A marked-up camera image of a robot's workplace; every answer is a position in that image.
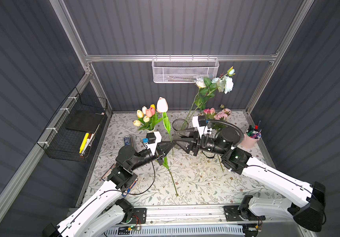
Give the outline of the pink carnation stem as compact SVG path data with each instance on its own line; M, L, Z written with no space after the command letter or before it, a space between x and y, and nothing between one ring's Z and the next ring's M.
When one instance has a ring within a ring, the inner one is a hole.
M221 111L214 116L214 119L220 120L220 121L223 121L223 122L227 122L227 118L228 118L229 114L230 113L227 112L227 111ZM220 124L220 123L214 123L213 124L213 128L215 130L222 130L225 127L226 127L226 125L224 125L224 124Z

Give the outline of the hot pink rose stem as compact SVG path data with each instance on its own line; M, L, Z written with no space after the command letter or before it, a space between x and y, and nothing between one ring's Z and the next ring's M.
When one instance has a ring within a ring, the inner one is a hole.
M210 109L204 109L203 110L203 115L209 119L209 116L210 116Z

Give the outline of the pale pink rose stem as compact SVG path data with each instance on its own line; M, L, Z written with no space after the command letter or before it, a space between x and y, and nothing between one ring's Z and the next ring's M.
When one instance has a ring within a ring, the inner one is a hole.
M210 108L208 117L210 119L215 119L215 115L216 115L215 108Z

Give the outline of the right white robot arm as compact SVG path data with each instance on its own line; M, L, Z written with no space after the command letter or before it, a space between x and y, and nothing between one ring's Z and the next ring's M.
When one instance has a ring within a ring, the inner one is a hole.
M206 151L221 156L221 163L230 171L254 179L282 195L268 199L245 195L239 206L227 211L244 221L261 223L270 217L292 219L301 227L320 232L326 222L325 186L309 184L292 178L261 162L238 148L244 138L236 126L225 127L216 138L210 137L206 127L189 128L176 132L176 143L187 153Z

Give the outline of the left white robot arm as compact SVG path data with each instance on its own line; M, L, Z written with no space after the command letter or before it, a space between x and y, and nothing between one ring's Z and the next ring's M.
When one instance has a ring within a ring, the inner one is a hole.
M73 214L57 225L49 224L42 232L44 237L96 237L108 228L128 222L133 205L122 194L132 186L137 176L133 171L167 156L175 142L148 144L141 152L133 146L123 146L116 158L115 167L107 172L101 188Z

